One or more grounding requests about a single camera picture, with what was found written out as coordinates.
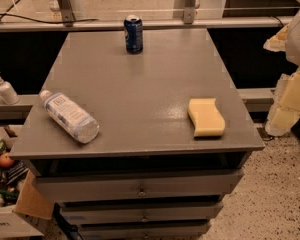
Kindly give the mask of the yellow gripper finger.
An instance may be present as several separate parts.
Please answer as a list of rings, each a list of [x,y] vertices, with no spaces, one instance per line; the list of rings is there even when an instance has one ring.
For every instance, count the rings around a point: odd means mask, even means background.
[[[263,48],[272,52],[284,52],[286,50],[286,39],[289,25],[282,27],[274,36],[267,39]]]
[[[271,136],[283,136],[300,119],[300,67],[292,75],[282,74],[265,125]]]

